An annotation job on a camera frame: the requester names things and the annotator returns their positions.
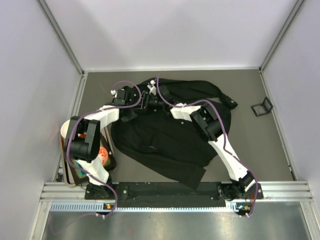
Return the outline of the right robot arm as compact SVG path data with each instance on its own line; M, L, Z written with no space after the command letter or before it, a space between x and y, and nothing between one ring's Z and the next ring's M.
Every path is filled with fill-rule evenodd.
M190 121L197 133L218 154L224 163L231 188L236 198L245 198L253 195L256 199L259 193L259 184L255 174L237 156L233 149L216 107L208 100L198 100L193 103L170 103L158 91L143 91L138 98L140 109L167 108L176 120Z

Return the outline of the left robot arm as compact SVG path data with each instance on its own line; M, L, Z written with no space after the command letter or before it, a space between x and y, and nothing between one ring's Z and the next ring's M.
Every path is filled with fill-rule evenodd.
M106 195L116 192L112 187L111 176L99 158L101 130L118 121L126 110L132 110L142 101L141 90L137 85L134 88L137 91L136 101L127 98L127 89L112 89L111 103L82 116L72 116L60 129L68 165L84 172L88 177L89 186Z

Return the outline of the black button shirt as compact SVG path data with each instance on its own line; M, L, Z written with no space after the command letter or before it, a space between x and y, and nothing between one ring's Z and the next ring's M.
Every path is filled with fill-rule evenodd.
M218 98L212 104L222 118L225 130L231 128L231 110L238 104L216 85L205 80L159 79L159 86L169 91L172 103L190 104L198 100ZM160 175L196 189L217 152L198 135L190 121L174 119L164 109L137 113L129 121L111 125L115 147Z

